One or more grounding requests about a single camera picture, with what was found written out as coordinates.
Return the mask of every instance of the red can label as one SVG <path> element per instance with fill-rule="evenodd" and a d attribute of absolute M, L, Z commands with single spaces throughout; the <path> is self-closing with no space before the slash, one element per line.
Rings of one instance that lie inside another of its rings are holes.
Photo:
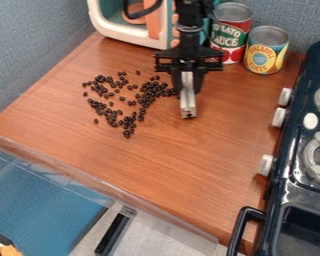
<path fill-rule="evenodd" d="M 250 26 L 251 20 L 241 23 L 222 21 L 213 24 L 211 47 L 224 51 L 223 63 L 237 63 L 243 59 Z"/>

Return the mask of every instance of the can label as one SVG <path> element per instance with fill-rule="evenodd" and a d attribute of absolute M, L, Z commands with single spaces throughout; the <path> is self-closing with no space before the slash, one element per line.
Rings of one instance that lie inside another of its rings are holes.
<path fill-rule="evenodd" d="M 238 27 L 227 24 L 213 24 L 214 43 L 224 48 L 238 48 L 245 44 L 247 33 Z"/>
<path fill-rule="evenodd" d="M 213 24 L 211 47 L 224 52 L 223 63 L 232 64 L 243 59 L 250 26 L 251 20 L 243 23 L 223 21 Z"/>
<path fill-rule="evenodd" d="M 276 73 L 282 68 L 287 50 L 288 43 L 270 47 L 262 44 L 253 44 L 249 40 L 244 65 L 247 69 L 257 74 Z"/>

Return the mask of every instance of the green can label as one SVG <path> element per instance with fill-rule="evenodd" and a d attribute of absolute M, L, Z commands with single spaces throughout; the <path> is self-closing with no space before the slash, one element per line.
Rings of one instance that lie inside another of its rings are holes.
<path fill-rule="evenodd" d="M 245 44 L 247 33 L 242 29 L 227 25 L 213 24 L 212 39 L 223 48 L 236 48 Z"/>

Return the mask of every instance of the wooden countertop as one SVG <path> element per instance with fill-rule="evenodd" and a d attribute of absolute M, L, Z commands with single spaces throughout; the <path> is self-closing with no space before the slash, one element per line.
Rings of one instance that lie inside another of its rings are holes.
<path fill-rule="evenodd" d="M 257 175 L 258 163 L 275 148 L 279 130 L 271 120 L 281 88 L 294 85 L 303 56 L 290 53 L 284 69 L 270 76 L 242 64 L 209 73 L 193 120 L 180 117 L 173 97 L 151 106 L 130 139 L 103 120 L 95 125 L 81 83 L 98 74 L 116 78 L 124 70 L 130 83 L 141 84 L 154 74 L 153 53 L 94 33 L 0 114 L 0 147 L 131 205 L 144 200 L 226 245 L 240 208 L 264 207 L 266 178 Z M 134 93 L 123 89 L 121 95 Z M 114 102 L 125 112 L 134 109 L 116 96 Z M 249 228 L 243 249 L 249 251 L 254 235 Z"/>

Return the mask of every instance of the metal bracket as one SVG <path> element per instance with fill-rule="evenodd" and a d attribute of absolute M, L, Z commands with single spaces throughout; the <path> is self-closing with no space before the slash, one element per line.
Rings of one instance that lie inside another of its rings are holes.
<path fill-rule="evenodd" d="M 193 72 L 181 72 L 180 108 L 182 118 L 197 116 Z"/>

